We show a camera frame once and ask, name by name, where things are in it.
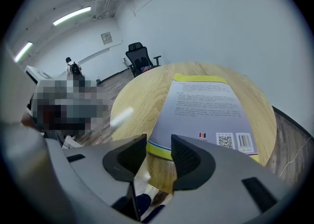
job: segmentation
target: fluorescent light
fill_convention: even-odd
[[[67,19],[69,19],[69,18],[71,18],[71,17],[74,17],[74,16],[76,16],[76,15],[78,15],[78,14],[81,14],[81,13],[83,13],[83,12],[86,12],[86,11],[90,11],[90,9],[91,9],[91,7],[89,6],[89,7],[86,7],[86,8],[84,8],[84,9],[77,10],[77,11],[75,11],[75,12],[72,12],[72,13],[70,13],[70,14],[64,16],[63,18],[60,18],[60,19],[54,21],[53,25],[58,25],[59,23],[62,23],[63,21],[65,21],[65,20],[67,20]]]
[[[28,42],[28,43],[23,47],[23,49],[21,49],[21,51],[19,52],[19,54],[17,54],[17,56],[15,57],[14,61],[15,61],[15,62],[18,62],[19,59],[23,56],[23,54],[28,50],[28,48],[32,46],[32,44],[33,44],[33,43]]]

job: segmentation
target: book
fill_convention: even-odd
[[[259,161],[245,111],[219,76],[175,74],[147,151],[172,160],[171,134],[235,149]]]

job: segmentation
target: desk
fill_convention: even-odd
[[[276,118],[264,93],[246,76],[228,68],[197,62],[175,63],[149,70],[129,82],[117,96],[111,111],[113,140],[152,134],[175,73],[216,75],[226,79],[240,100],[251,124],[262,165],[269,160],[276,141]],[[147,154],[137,176],[152,186],[172,193],[177,179],[175,165]]]

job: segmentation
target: yellow book edge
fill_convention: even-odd
[[[161,158],[168,159],[168,160],[173,160],[172,157],[171,157],[171,151],[170,150],[166,150],[166,149],[162,149],[162,148],[156,147],[156,146],[152,145],[149,142],[146,145],[146,151],[151,153],[151,154],[154,154],[156,156],[159,156]],[[258,163],[260,162],[258,154],[256,154],[256,155],[249,155],[249,157],[251,157],[252,159],[254,159]]]
[[[220,82],[228,84],[227,81],[223,77],[219,76],[209,76],[209,75],[182,75],[176,73],[173,77],[175,81],[181,82]]]

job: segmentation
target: chair backrest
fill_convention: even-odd
[[[143,45],[142,45],[140,42],[133,43],[133,44],[130,44],[130,45],[129,45],[129,51],[130,51],[130,50],[140,49],[140,48],[142,48],[142,47],[143,47]]]
[[[140,42],[129,45],[129,51],[126,52],[126,56],[137,70],[145,66],[153,66],[149,59],[147,48],[142,46]]]

